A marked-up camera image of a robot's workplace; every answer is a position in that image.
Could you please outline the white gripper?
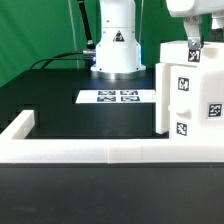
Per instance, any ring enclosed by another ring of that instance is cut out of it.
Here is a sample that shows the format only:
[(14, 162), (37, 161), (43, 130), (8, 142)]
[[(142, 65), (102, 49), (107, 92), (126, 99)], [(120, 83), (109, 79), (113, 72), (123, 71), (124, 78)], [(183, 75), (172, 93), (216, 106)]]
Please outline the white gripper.
[(199, 15), (213, 13), (211, 40), (216, 42), (224, 38), (224, 14), (214, 13), (224, 10), (224, 0), (166, 0), (166, 5), (172, 17), (185, 17), (183, 24), (190, 50), (203, 47), (202, 19)]

